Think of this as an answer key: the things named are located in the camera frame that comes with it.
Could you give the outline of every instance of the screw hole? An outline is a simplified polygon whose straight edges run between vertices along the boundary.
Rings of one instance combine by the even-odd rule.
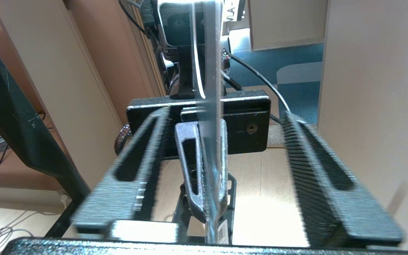
[[[254,134],[256,133],[258,126],[256,123],[249,123],[245,129],[248,134]]]

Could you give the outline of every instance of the white label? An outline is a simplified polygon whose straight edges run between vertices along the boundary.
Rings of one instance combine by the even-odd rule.
[[[237,21],[239,1],[240,0],[225,0],[223,21]]]
[[[228,220],[223,221],[220,226],[218,227],[218,239],[217,242],[220,245],[228,245],[230,244],[230,237],[228,234]]]

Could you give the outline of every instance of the sticker label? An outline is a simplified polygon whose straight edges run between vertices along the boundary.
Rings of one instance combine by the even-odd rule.
[[[228,245],[230,244],[230,237],[228,234],[228,220],[223,221],[220,226],[218,227],[218,244],[220,245]]]

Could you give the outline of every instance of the white wall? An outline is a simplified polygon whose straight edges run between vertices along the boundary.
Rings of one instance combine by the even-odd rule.
[[[93,188],[112,165],[121,127],[62,0],[0,0],[7,32],[73,164]]]
[[[29,83],[28,76],[23,70],[23,65],[17,57],[17,53],[10,38],[3,31],[0,26],[0,58],[7,66],[13,79],[17,82],[24,95],[28,98],[29,102],[33,105],[34,109],[38,112],[42,111],[42,105],[37,98],[31,84]]]
[[[321,43],[327,0],[250,0],[253,50]]]
[[[319,132],[386,206],[408,184],[408,1],[331,0],[328,15]],[[408,234],[408,193],[395,217]]]

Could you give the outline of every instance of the blue carpet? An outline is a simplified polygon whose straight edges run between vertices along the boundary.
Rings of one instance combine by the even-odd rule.
[[[293,64],[321,62],[323,51],[324,45],[317,44],[261,51],[235,50],[233,54],[253,66],[272,84],[277,84],[277,71],[280,68]],[[235,61],[231,61],[229,75],[242,87],[264,85],[258,77]],[[308,123],[317,123],[319,81],[279,84],[278,87],[293,113],[300,115]]]

